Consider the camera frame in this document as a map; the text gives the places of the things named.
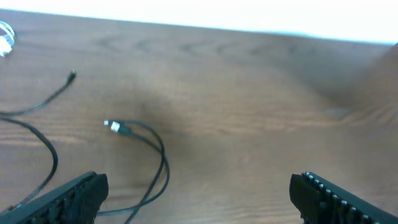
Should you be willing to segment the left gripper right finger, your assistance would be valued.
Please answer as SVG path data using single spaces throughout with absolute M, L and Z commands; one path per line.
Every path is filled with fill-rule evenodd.
M 314 224 L 397 224 L 397 217 L 313 172 L 293 174 L 290 201 L 305 223 Z

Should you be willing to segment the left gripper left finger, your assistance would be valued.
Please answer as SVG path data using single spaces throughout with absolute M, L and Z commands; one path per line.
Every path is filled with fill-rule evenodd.
M 1 214 L 1 224 L 92 224 L 109 192 L 106 174 L 87 172 Z

